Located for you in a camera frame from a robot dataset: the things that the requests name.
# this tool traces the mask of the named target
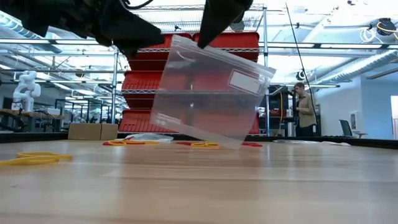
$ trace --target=ziploc bag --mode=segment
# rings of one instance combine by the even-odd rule
[[[275,70],[173,36],[152,124],[239,149]]]

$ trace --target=white robot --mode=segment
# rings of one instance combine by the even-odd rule
[[[33,111],[33,102],[35,97],[41,94],[41,87],[35,83],[36,72],[24,71],[23,75],[19,76],[19,83],[12,95],[12,110],[23,109],[24,111]]]

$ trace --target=tan jacket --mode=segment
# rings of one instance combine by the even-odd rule
[[[303,108],[298,111],[298,116],[300,118],[300,127],[308,127],[310,125],[316,124],[315,114],[313,112],[313,106],[316,105],[315,97],[311,97],[310,94],[306,93],[300,100],[298,101],[298,107]]]

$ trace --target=office chair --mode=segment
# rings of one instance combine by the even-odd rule
[[[341,128],[343,129],[343,136],[344,137],[353,137],[353,132],[351,131],[351,128],[349,126],[349,122],[346,120],[340,120]],[[355,131],[354,134],[357,134],[359,138],[362,138],[362,136],[367,135],[366,133],[361,133],[359,131]]]

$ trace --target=cardboard box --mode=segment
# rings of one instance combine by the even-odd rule
[[[69,140],[113,140],[118,138],[117,124],[69,124]]]

